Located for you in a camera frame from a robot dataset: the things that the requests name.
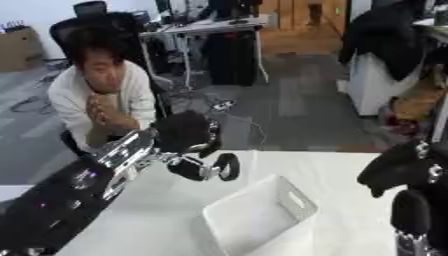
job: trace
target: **black office chair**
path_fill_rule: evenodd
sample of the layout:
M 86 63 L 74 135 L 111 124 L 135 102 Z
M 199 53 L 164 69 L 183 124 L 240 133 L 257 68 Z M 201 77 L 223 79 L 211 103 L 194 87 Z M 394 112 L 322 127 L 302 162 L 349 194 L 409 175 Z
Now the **black office chair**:
M 101 15 L 107 13 L 107 3 L 104 1 L 90 1 L 73 5 L 76 16 Z
M 171 106 L 164 100 L 162 95 L 166 92 L 158 86 L 154 79 L 148 72 L 143 50 L 140 45 L 139 32 L 143 30 L 141 25 L 136 21 L 131 13 L 107 13 L 105 15 L 87 15 L 78 18 L 72 18 L 54 24 L 50 28 L 50 34 L 53 40 L 61 47 L 62 51 L 67 55 L 66 43 L 68 35 L 78 29 L 86 27 L 104 27 L 118 31 L 119 38 L 127 45 L 125 58 L 142 67 L 149 76 L 151 82 L 151 90 L 155 97 L 156 118 L 158 120 L 165 118 L 172 114 Z M 61 140 L 70 148 L 76 155 L 82 156 L 85 154 L 80 151 L 76 143 L 71 137 L 71 134 L 61 134 Z

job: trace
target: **white desk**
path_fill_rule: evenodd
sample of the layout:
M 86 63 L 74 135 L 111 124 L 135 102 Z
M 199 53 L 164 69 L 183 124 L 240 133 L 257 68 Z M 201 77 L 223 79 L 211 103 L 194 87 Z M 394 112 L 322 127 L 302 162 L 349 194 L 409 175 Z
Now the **white desk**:
M 166 78 L 161 78 L 160 76 L 155 75 L 151 61 L 148 54 L 148 48 L 145 44 L 145 41 L 147 38 L 153 36 L 153 35 L 174 35 L 176 36 L 176 40 L 178 42 L 178 46 L 180 50 L 182 51 L 184 62 L 185 62 L 185 86 L 189 89 L 191 89 L 191 65 L 190 65 L 190 58 L 188 53 L 190 52 L 189 47 L 189 40 L 190 37 L 195 35 L 204 35 L 204 34 L 213 34 L 213 33 L 225 33 L 225 32 L 237 32 L 237 31 L 255 31 L 255 43 L 256 43 L 256 56 L 258 61 L 258 67 L 260 71 L 263 73 L 264 79 L 266 83 L 269 82 L 269 75 L 266 72 L 266 69 L 264 68 L 263 61 L 262 61 L 262 55 L 261 55 L 261 40 L 260 40 L 260 33 L 259 29 L 261 27 L 265 27 L 268 24 L 269 21 L 269 15 L 267 14 L 261 14 L 257 18 L 247 18 L 242 19 L 244 21 L 247 21 L 244 24 L 229 24 L 229 21 L 220 21 L 215 22 L 211 19 L 207 20 L 201 20 L 194 23 L 191 23 L 184 27 L 175 27 L 171 26 L 168 28 L 162 28 L 155 32 L 144 32 L 140 34 L 140 39 L 142 42 L 142 49 L 145 55 L 146 64 L 149 67 L 150 72 L 152 73 L 153 77 L 156 79 L 166 81 Z
M 393 256 L 389 225 L 396 191 L 374 199 L 356 177 L 376 154 L 236 152 L 235 182 L 185 180 L 155 165 L 136 179 L 58 256 L 221 256 L 201 211 L 206 205 L 272 173 L 283 175 L 319 206 L 313 255 Z
M 441 43 L 448 44 L 448 26 L 435 27 L 434 19 L 417 21 L 414 23 L 414 25 L 426 28 L 428 36 L 438 40 Z M 445 95 L 445 98 L 443 99 L 443 104 L 440 108 L 439 115 L 437 116 L 431 142 L 439 142 L 442 140 L 447 120 L 448 120 L 448 95 Z

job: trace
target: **white sweater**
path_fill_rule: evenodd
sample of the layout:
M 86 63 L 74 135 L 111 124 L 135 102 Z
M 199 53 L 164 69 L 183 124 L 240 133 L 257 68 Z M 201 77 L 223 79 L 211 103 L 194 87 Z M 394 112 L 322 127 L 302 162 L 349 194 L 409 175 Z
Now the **white sweater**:
M 149 78 L 136 64 L 125 61 L 125 76 L 121 90 L 111 95 L 120 111 L 134 117 L 140 129 L 146 129 L 155 120 L 154 96 L 149 87 Z M 84 151 L 92 149 L 86 143 L 86 135 L 92 129 L 92 120 L 87 115 L 87 98 L 92 90 L 81 72 L 72 66 L 56 78 L 48 95 L 59 117 L 72 133 L 78 147 Z

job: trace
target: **robotic arm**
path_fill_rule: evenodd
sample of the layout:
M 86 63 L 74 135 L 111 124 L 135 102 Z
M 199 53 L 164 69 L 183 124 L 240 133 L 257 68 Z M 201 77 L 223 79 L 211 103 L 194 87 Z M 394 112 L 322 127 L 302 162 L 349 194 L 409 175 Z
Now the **robotic arm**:
M 411 140 L 381 154 L 359 175 L 358 182 L 366 185 L 373 197 L 406 186 L 395 197 L 391 217 L 397 230 L 398 255 L 448 252 L 447 171 L 448 149 L 443 144 Z
M 235 180 L 235 155 L 221 154 L 211 166 L 200 160 L 220 146 L 218 123 L 192 111 L 156 122 L 148 130 L 132 131 L 17 198 L 0 215 L 0 256 L 54 255 L 153 161 L 194 181 L 216 176 Z

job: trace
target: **black jacket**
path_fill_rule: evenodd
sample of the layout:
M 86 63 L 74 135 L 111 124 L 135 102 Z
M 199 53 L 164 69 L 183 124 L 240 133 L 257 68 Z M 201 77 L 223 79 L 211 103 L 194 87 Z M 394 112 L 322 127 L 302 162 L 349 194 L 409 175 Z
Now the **black jacket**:
M 343 36 L 339 61 L 373 53 L 384 61 L 392 78 L 400 81 L 420 64 L 423 47 L 412 23 L 417 19 L 415 1 L 405 0 L 370 10 L 357 17 Z

